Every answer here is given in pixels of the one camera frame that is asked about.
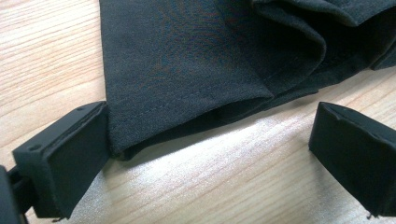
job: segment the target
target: light wood tabletop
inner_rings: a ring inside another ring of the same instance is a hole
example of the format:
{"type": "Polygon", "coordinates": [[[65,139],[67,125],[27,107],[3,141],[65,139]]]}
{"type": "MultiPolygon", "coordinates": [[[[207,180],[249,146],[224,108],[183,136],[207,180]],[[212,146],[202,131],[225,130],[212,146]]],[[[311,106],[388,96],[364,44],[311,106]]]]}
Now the light wood tabletop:
{"type": "MultiPolygon", "coordinates": [[[[61,223],[396,223],[369,213],[309,152],[319,101],[396,128],[396,68],[364,71],[232,125],[110,160],[61,223]]],[[[0,2],[0,164],[70,110],[105,100],[97,0],[0,2]]],[[[31,209],[31,223],[37,219],[31,209]]]]}

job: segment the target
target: clip jaw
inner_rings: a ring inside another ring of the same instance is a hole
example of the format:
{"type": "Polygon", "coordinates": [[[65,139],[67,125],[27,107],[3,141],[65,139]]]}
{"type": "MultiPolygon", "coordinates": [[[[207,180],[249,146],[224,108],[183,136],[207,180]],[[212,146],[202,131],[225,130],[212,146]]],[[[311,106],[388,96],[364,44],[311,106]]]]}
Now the clip jaw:
{"type": "Polygon", "coordinates": [[[81,106],[13,151],[17,166],[7,175],[0,169],[0,193],[9,194],[0,220],[20,222],[2,223],[23,223],[30,206],[38,217],[70,218],[110,157],[107,114],[106,102],[81,106]]]}

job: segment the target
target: folded fabric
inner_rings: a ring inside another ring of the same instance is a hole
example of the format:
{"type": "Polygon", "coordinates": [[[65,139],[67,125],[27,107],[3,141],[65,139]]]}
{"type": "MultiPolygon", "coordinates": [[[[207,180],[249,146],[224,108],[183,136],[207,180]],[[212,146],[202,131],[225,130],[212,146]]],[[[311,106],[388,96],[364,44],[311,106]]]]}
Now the folded fabric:
{"type": "Polygon", "coordinates": [[[396,0],[101,0],[115,156],[396,64],[396,0]]]}

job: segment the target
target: wood grain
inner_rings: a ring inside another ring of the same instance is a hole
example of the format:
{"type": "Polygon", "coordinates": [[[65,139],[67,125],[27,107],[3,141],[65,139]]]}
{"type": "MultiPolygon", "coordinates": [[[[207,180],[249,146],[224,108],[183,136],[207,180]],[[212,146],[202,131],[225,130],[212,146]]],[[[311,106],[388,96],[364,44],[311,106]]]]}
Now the wood grain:
{"type": "MultiPolygon", "coordinates": [[[[396,68],[357,76],[235,124],[110,161],[61,223],[396,223],[367,220],[308,151],[319,101],[396,128],[396,68]]],[[[0,163],[79,105],[105,99],[99,4],[0,2],[0,163]]],[[[31,223],[51,223],[28,212],[31,223]]]]}

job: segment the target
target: wooden table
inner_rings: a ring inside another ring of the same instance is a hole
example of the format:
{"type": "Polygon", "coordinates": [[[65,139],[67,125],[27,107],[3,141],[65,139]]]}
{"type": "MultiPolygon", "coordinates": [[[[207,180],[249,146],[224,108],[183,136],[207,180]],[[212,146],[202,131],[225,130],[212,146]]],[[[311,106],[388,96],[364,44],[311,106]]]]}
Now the wooden table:
{"type": "MultiPolygon", "coordinates": [[[[369,213],[308,151],[319,101],[396,128],[396,68],[226,127],[110,161],[62,223],[364,223],[369,213]]],[[[96,0],[0,2],[0,163],[79,105],[105,100],[96,0]]],[[[50,223],[28,212],[31,223],[50,223]]],[[[396,218],[370,223],[396,223],[396,218]]]]}

